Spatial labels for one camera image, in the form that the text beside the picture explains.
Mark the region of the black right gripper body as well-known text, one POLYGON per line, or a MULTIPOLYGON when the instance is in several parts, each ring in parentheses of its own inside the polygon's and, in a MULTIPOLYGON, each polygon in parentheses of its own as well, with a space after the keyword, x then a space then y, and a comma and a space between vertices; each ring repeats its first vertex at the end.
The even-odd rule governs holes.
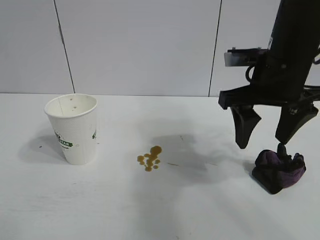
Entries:
POLYGON ((247 67, 245 78, 249 84, 220 91, 218 104, 222 109, 249 105, 300 106, 320 100, 319 86, 298 86, 299 81, 286 64, 277 60, 267 64, 268 53, 263 48, 232 48, 224 53, 227 67, 247 67))

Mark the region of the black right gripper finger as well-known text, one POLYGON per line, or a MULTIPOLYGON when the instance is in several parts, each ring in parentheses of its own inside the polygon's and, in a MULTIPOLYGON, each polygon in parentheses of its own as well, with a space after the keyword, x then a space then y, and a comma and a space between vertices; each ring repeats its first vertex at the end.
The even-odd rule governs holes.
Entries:
POLYGON ((319 110, 313 104, 297 107, 283 106, 275 132, 275 138, 282 144, 287 144, 295 133, 309 120, 318 115, 319 110))
POLYGON ((230 108, 234 121, 235 142, 240 149, 245 149, 256 125, 262 119, 253 105, 239 105, 230 108))

